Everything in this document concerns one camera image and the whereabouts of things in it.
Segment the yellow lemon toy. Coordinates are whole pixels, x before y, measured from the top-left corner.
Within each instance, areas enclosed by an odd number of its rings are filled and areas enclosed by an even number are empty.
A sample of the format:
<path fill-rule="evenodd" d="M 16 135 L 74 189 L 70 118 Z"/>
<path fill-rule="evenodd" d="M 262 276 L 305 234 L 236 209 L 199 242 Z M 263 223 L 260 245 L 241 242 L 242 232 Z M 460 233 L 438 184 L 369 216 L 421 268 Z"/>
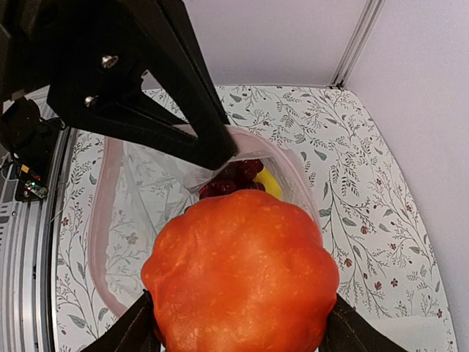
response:
<path fill-rule="evenodd" d="M 262 171 L 257 174 L 254 181 L 256 183 L 261 183 L 268 194 L 272 195 L 276 199 L 282 200 L 281 187 L 266 166 L 264 166 Z"/>

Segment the clear zip top bag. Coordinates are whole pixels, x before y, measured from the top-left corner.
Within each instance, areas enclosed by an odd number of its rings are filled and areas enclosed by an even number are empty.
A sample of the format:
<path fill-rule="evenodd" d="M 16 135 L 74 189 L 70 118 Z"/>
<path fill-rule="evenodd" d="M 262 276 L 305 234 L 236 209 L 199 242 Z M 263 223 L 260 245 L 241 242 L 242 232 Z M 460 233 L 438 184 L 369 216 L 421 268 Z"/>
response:
<path fill-rule="evenodd" d="M 228 128 L 239 153 L 259 159 L 277 182 L 278 198 L 319 219 L 303 169 L 306 154 L 245 129 Z M 168 221 L 198 202 L 215 173 L 139 144 L 106 138 L 89 228 L 89 270 L 103 303 L 117 317 L 142 294 L 141 268 Z"/>

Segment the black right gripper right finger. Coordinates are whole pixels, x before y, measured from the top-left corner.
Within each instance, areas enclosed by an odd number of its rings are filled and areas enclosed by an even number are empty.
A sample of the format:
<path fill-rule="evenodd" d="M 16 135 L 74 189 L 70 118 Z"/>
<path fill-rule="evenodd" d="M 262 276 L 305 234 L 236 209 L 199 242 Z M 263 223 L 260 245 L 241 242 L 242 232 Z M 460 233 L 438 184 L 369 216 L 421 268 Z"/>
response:
<path fill-rule="evenodd" d="M 373 328 L 341 296 L 328 316 L 322 352 L 405 352 Z"/>

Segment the dark red grapes toy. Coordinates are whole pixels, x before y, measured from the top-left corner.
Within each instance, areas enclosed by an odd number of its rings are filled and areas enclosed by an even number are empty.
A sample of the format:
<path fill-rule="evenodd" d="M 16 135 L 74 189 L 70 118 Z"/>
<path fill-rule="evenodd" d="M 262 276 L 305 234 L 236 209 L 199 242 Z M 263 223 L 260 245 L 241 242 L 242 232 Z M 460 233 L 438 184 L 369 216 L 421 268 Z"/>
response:
<path fill-rule="evenodd" d="M 265 186 L 255 181 L 263 169 L 264 164 L 259 159 L 231 162 L 202 186 L 199 198 L 218 197 L 244 189 L 265 191 Z"/>

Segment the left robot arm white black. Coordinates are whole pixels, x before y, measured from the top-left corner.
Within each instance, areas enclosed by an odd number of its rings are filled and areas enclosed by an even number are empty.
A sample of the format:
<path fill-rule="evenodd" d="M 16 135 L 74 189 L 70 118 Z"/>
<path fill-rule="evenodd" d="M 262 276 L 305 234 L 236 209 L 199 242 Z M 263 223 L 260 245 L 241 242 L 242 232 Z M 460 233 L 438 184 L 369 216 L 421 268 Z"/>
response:
<path fill-rule="evenodd" d="M 215 170 L 237 154 L 182 1 L 3 1 L 1 145 L 43 173 L 65 126 Z"/>

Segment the orange toy fruit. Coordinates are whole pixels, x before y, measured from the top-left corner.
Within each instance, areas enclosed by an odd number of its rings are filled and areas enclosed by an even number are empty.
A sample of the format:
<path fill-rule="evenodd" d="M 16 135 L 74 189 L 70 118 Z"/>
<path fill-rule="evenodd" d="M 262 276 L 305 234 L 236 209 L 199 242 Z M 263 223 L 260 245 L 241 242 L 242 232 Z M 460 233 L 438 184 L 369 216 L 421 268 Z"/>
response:
<path fill-rule="evenodd" d="M 315 351 L 339 270 L 309 214 L 248 190 L 172 219 L 141 279 L 168 351 Z"/>

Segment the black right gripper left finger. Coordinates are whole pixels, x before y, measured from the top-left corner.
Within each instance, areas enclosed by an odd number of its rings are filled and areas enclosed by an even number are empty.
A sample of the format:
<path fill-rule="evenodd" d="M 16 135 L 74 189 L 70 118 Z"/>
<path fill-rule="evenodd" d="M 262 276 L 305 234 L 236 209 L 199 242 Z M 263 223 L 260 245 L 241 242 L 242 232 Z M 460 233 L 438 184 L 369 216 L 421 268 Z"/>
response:
<path fill-rule="evenodd" d="M 144 291 L 125 314 L 83 352 L 154 351 L 152 311 L 151 295 Z"/>

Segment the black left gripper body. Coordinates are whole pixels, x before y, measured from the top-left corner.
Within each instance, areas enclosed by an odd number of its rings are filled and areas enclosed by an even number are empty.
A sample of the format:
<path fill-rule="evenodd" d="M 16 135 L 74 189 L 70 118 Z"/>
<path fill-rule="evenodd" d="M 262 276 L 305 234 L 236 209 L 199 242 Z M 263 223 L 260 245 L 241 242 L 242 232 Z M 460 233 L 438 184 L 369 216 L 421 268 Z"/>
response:
<path fill-rule="evenodd" d="M 153 1 L 2 1 L 1 100 L 52 84 L 73 46 L 98 35 L 98 25 L 123 40 L 153 18 Z"/>

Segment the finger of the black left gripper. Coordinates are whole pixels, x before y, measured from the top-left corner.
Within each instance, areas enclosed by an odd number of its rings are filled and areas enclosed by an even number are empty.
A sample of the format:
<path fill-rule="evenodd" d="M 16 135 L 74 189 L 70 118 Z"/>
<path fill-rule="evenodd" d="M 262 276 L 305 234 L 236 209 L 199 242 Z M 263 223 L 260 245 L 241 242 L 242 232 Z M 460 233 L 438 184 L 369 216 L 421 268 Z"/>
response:
<path fill-rule="evenodd" d="M 70 127 L 142 144 L 215 170 L 220 166 L 220 122 L 200 80 L 168 72 L 163 87 L 193 133 L 141 90 L 141 68 L 68 68 L 53 78 L 48 104 Z"/>
<path fill-rule="evenodd" d="M 154 18 L 136 30 L 144 66 L 179 106 L 194 135 L 156 116 L 148 126 L 134 124 L 124 136 L 210 170 L 221 168 L 237 151 L 227 130 L 226 112 L 208 73 L 183 1 L 153 1 Z"/>

